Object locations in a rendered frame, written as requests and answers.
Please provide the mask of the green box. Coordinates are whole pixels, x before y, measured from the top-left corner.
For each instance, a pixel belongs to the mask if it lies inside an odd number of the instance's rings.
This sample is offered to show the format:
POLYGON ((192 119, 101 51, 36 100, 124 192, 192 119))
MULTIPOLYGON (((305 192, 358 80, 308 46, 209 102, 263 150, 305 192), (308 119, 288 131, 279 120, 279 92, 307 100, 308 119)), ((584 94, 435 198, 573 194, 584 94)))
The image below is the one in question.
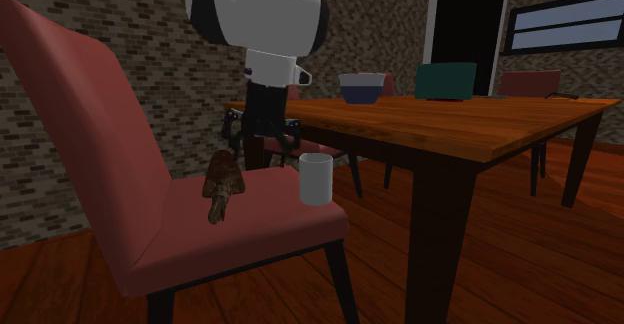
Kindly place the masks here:
POLYGON ((421 64, 417 68, 414 97, 426 100, 470 100, 477 64, 470 62, 421 64))

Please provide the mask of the brown mushroom figure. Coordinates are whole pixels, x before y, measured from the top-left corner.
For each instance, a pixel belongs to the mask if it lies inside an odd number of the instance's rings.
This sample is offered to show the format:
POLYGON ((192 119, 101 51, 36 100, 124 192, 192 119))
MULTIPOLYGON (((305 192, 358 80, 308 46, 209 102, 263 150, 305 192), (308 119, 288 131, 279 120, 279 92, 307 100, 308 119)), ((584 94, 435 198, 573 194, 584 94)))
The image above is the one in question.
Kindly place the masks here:
POLYGON ((217 224, 225 219, 232 195, 242 194, 246 185, 234 156, 227 150, 216 151, 210 160, 202 187, 202 196, 211 199, 208 221, 217 224))

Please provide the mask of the wooden dining table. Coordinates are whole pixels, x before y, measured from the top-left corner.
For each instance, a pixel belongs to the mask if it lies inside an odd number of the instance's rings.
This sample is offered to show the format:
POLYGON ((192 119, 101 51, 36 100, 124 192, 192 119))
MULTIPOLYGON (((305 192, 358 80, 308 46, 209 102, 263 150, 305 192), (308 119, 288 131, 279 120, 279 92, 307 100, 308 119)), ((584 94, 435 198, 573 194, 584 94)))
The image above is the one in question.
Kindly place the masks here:
POLYGON ((405 324, 445 324, 479 173, 569 129, 576 136, 561 203, 572 207, 603 113, 617 99, 382 97, 294 100, 302 138, 412 171, 405 324))

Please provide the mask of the white cup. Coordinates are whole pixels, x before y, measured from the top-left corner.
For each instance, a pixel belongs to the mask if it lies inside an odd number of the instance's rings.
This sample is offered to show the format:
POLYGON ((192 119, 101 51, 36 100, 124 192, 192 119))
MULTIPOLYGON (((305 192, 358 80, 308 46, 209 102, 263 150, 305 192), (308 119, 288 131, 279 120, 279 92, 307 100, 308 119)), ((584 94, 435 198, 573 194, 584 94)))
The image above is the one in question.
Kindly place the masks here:
POLYGON ((309 206, 332 201, 333 157, 324 153, 304 153, 299 157, 299 197, 309 206))

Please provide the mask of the red chair with dark legs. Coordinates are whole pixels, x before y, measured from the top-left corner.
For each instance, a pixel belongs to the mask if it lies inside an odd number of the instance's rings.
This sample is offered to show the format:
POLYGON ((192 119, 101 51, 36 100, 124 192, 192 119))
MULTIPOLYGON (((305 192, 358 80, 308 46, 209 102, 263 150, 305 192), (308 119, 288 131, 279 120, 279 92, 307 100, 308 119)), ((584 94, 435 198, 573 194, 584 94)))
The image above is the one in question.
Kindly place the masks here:
MULTIPOLYGON (((291 152, 284 152, 282 148, 280 147, 279 142, 276 138, 268 138, 268 137, 264 139, 263 151, 264 151, 264 163, 266 167, 269 167, 271 165, 271 161, 274 155, 279 155, 281 157, 280 165, 283 166, 286 157, 298 158, 300 155, 304 153, 323 153, 323 154, 330 155, 333 158, 339 158, 346 154, 345 152, 340 151, 338 149, 328 147, 322 144, 318 144, 315 142, 311 142, 308 140, 301 140, 300 147, 298 149, 295 149, 291 152)), ((358 170, 357 156, 351 153, 347 153, 346 155, 348 156, 349 167, 351 169, 356 193, 360 198, 362 198, 363 193, 362 193, 362 186, 361 186, 360 175, 359 175, 359 170, 358 170)))
MULTIPOLYGON (((518 97, 547 97, 558 90, 561 70, 505 71, 497 94, 518 97)), ((547 142, 531 149, 530 195, 535 196, 538 176, 546 176, 547 142)))

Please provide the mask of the window with black frame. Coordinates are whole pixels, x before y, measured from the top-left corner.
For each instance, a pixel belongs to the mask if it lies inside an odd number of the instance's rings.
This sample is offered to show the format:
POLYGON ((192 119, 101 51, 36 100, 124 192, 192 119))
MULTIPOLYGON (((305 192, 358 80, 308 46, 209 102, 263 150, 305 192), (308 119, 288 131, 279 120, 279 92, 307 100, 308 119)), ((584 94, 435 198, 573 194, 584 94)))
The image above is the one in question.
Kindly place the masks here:
POLYGON ((624 47, 624 0, 556 0, 510 11, 504 55, 624 47))

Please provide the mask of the white and blue bowl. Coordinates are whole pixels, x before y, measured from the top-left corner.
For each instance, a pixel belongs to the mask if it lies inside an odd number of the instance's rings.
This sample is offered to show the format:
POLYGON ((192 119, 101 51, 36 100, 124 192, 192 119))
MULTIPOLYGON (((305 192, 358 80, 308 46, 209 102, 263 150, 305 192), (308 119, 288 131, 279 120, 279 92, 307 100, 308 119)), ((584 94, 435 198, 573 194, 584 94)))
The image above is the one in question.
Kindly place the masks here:
POLYGON ((385 77, 384 73, 340 74, 341 95, 347 104, 375 104, 381 96, 385 77))

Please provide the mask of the large red upholstered chair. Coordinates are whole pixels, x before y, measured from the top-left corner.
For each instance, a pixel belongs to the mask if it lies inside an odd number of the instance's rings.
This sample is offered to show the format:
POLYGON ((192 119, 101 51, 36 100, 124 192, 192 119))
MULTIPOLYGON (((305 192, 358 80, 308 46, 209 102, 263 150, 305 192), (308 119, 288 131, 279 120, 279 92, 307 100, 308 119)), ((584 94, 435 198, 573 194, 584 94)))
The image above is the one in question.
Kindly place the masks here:
POLYGON ((335 203, 308 206, 289 167, 243 173, 210 224, 199 177, 175 179, 115 54, 16 0, 0 0, 0 47, 71 180, 121 294, 172 324, 178 291, 323 250, 346 324, 359 324, 335 203))

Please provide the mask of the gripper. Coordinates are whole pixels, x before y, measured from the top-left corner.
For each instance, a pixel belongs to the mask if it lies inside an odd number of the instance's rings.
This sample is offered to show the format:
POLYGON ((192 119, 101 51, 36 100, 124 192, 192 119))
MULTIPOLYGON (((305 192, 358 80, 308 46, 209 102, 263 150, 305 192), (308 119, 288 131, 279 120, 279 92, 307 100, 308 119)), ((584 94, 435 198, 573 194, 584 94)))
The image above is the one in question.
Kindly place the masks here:
POLYGON ((244 112, 228 109, 223 118, 221 136, 237 158, 241 149, 242 130, 233 131, 232 125, 243 114, 243 135, 274 137, 282 151, 300 148, 301 129, 299 119, 285 119, 288 89, 247 83, 244 112))

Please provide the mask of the dark doorway with white frame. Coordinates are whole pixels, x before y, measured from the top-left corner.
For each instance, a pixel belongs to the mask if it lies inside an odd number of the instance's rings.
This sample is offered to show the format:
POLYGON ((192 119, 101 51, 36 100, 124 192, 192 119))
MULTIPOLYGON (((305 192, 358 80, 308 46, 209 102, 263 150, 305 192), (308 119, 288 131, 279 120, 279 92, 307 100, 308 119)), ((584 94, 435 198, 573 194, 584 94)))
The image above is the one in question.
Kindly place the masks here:
POLYGON ((429 0, 424 64, 472 62, 473 93, 493 91, 508 0, 429 0))

